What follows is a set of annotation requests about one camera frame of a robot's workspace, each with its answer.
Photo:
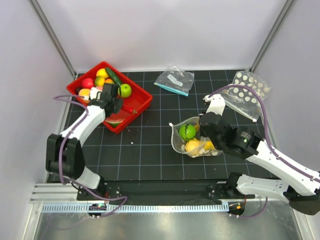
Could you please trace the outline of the green apple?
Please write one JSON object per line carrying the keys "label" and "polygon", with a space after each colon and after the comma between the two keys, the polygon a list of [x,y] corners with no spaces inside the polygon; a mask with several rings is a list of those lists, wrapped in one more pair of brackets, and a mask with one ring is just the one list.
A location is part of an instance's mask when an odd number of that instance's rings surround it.
{"label": "green apple", "polygon": [[131,86],[129,84],[123,83],[121,85],[121,89],[122,89],[122,98],[126,99],[126,98],[131,96],[132,88],[131,88]]}

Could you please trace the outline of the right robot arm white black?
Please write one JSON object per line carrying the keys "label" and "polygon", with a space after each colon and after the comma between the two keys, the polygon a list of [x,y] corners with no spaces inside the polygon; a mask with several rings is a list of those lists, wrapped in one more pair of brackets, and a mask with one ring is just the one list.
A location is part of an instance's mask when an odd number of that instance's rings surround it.
{"label": "right robot arm white black", "polygon": [[230,198],[257,195],[277,199],[294,210],[314,216],[320,211],[320,173],[269,146],[266,139],[247,127],[234,128],[219,114],[209,112],[199,118],[199,132],[215,149],[273,173],[277,179],[251,177],[239,172],[229,175],[225,192]]}

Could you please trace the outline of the red chili pepper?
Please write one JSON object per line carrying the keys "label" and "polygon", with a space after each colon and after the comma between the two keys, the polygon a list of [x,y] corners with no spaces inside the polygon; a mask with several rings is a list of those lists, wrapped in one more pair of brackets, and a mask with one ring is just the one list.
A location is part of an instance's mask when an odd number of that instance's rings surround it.
{"label": "red chili pepper", "polygon": [[131,106],[123,105],[121,109],[128,114],[137,114],[138,112]]}

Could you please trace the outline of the yellow orange round fruit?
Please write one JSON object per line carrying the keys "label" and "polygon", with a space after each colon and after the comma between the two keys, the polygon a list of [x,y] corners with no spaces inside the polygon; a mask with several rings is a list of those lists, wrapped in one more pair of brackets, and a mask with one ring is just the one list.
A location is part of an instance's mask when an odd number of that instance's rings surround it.
{"label": "yellow orange round fruit", "polygon": [[196,156],[199,154],[199,151],[205,144],[202,141],[197,139],[192,139],[188,141],[185,145],[185,151],[192,156]]}

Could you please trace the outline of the yellow banana bunch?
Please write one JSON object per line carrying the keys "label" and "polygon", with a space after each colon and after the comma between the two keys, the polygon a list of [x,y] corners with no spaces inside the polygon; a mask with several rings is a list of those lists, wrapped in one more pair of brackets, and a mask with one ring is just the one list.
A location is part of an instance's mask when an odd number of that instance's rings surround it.
{"label": "yellow banana bunch", "polygon": [[209,137],[200,136],[200,125],[194,125],[196,130],[195,139],[200,143],[200,145],[204,148],[205,151],[215,151],[215,147]]}

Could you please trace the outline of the small striped watermelon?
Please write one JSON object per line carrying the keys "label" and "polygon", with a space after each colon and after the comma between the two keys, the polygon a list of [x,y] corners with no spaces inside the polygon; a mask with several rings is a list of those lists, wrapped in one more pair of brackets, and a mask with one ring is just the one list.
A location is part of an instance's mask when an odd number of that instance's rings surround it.
{"label": "small striped watermelon", "polygon": [[197,130],[192,124],[185,123],[180,126],[178,132],[184,141],[189,141],[196,136]]}

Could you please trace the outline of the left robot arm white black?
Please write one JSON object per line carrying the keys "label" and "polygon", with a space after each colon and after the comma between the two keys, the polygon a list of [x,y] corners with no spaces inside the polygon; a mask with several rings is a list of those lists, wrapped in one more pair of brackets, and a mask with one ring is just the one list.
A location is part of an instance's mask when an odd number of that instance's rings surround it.
{"label": "left robot arm white black", "polygon": [[45,169],[59,176],[63,185],[72,183],[82,187],[94,200],[103,199],[107,188],[104,178],[86,166],[83,144],[106,118],[120,112],[124,105],[124,100],[119,97],[120,93],[119,85],[105,83],[102,91],[95,93],[87,106],[72,101],[75,95],[54,97],[57,101],[80,106],[83,113],[66,130],[59,134],[53,133],[47,138]]}

